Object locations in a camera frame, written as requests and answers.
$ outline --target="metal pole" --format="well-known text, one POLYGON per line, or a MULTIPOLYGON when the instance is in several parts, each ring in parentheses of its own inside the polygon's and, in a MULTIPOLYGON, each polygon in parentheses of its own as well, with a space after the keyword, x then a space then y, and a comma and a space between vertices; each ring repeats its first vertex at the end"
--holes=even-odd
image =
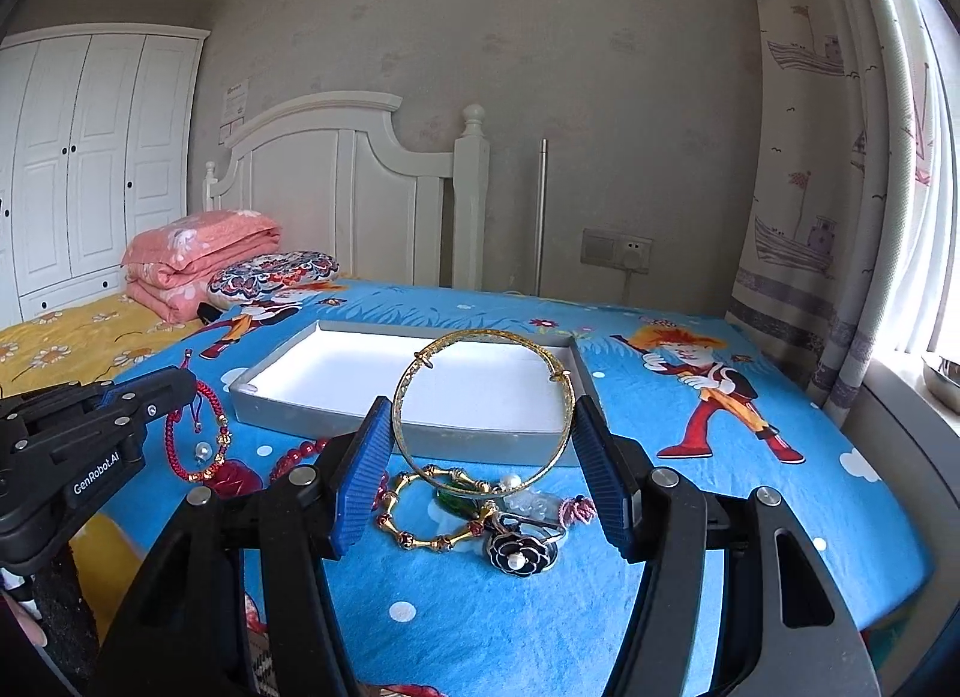
POLYGON ((544 274, 544 222, 546 222, 546 155, 547 140, 541 139, 538 183, 536 184, 536 239, 534 241, 534 295, 539 296, 544 274))

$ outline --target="sailboat print curtain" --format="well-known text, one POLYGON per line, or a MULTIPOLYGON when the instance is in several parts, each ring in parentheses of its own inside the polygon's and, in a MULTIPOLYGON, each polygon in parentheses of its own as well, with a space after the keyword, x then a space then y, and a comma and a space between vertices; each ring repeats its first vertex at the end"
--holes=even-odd
POLYGON ((840 424, 885 315, 923 315, 917 342, 936 318, 940 295, 909 284, 942 284, 952 236, 928 201, 952 201, 930 160, 932 58, 914 0, 757 6, 760 156, 727 318, 840 424))

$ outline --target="white headboard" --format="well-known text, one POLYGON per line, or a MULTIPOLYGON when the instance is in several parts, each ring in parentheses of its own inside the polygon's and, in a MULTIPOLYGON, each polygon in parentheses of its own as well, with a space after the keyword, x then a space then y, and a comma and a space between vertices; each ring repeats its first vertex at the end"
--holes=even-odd
POLYGON ((453 152, 410 152, 387 92, 336 91, 278 104, 230 137, 227 175, 206 164, 205 209, 254 209, 283 227, 283 249, 331 253, 344 276, 438 285, 443 180, 453 182, 455 288, 483 275, 490 146, 485 116, 464 109, 453 152))

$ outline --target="wall socket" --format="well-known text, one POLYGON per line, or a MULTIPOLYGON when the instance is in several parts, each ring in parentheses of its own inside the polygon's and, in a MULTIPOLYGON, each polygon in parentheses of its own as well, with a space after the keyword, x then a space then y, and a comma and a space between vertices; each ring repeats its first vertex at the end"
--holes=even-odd
POLYGON ((650 238, 584 228, 580 262, 594 267, 610 267, 646 274, 650 271, 650 248, 653 244, 654 241, 650 238))

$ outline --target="wardrobe door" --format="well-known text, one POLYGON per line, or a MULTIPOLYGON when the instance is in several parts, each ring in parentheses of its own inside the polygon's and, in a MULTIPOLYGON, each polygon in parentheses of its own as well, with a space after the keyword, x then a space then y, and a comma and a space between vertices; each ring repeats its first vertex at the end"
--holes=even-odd
POLYGON ((193 38, 147 36, 127 140, 127 238, 186 214, 186 134, 193 38))
POLYGON ((23 94, 30 77, 30 66, 37 54, 35 43, 0 50, 0 328, 20 323, 20 302, 13 278, 11 244, 11 187, 13 186, 13 147, 20 123, 23 94))
POLYGON ((66 180, 73 276, 115 267, 127 246, 124 169, 143 36, 94 36, 73 113, 66 180))
POLYGON ((77 86, 90 36, 37 46, 13 153, 13 267, 20 294, 70 277, 66 167, 77 86))

